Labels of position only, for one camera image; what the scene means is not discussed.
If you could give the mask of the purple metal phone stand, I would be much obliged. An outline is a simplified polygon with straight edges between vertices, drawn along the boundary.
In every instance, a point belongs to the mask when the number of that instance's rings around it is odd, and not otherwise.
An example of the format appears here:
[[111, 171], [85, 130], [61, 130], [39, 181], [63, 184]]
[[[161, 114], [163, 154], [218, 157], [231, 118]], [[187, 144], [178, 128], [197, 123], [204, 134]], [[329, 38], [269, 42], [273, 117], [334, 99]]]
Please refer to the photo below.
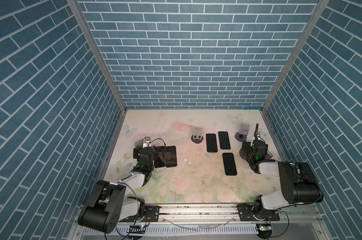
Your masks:
[[248, 133], [250, 130], [250, 125], [247, 123], [241, 123], [239, 131], [235, 133], [235, 139], [239, 142], [246, 142], [248, 138]]

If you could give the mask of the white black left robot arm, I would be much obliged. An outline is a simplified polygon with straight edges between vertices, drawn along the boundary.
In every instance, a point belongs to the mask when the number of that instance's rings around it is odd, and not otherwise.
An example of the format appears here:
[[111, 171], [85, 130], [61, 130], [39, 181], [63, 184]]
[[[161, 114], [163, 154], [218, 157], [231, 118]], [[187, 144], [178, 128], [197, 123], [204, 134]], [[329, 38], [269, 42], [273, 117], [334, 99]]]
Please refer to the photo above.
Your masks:
[[79, 214], [78, 224], [109, 234], [122, 220], [141, 220], [145, 216], [145, 200], [135, 190], [150, 180], [159, 152], [156, 146], [142, 148], [137, 152], [136, 166], [127, 177], [115, 182], [96, 182]]

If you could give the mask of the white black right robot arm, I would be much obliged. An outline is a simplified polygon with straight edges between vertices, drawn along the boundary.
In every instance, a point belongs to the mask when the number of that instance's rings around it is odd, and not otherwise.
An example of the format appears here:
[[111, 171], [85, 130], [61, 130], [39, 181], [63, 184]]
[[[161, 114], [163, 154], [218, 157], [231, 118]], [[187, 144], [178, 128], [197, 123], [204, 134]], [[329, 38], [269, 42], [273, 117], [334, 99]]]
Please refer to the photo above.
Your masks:
[[239, 154], [256, 174], [276, 177], [280, 181], [279, 190], [256, 197], [253, 206], [255, 215], [265, 215], [285, 207], [310, 205], [323, 201], [324, 192], [309, 164], [267, 159], [268, 145], [256, 139], [252, 142], [244, 142]]

